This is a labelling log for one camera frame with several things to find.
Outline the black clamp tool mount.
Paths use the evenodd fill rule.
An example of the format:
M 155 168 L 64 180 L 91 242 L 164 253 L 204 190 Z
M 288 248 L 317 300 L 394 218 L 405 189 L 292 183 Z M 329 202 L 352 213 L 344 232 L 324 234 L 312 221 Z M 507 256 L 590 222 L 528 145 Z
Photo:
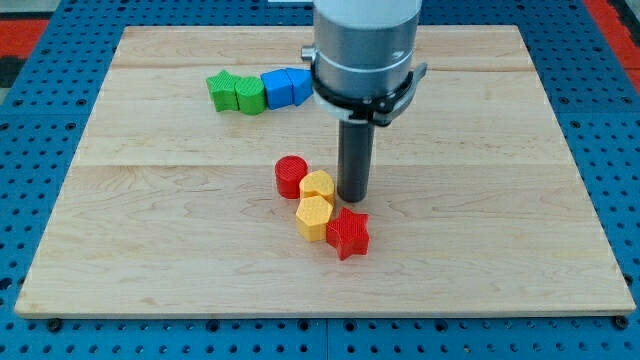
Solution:
M 347 123 L 389 126 L 410 106 L 419 82 L 427 73 L 428 65 L 420 63 L 395 90 L 373 98 L 350 98 L 340 95 L 321 82 L 315 63 L 310 65 L 310 70 L 315 102 L 330 115 Z

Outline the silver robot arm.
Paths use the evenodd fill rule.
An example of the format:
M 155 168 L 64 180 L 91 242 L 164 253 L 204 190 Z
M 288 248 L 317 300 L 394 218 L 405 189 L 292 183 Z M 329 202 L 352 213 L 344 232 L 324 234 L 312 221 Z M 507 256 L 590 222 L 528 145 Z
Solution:
M 301 49 L 315 101 L 338 120 L 337 194 L 368 190 L 374 133 L 411 104 L 427 65 L 412 67 L 421 0 L 316 0 Z

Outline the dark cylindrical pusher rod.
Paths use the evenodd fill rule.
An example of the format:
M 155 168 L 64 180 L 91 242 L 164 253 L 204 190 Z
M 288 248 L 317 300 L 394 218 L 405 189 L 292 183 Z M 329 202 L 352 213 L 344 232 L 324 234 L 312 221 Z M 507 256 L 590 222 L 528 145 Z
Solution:
M 356 203 L 366 197 L 374 133 L 368 123 L 339 123 L 337 191 L 343 201 Z

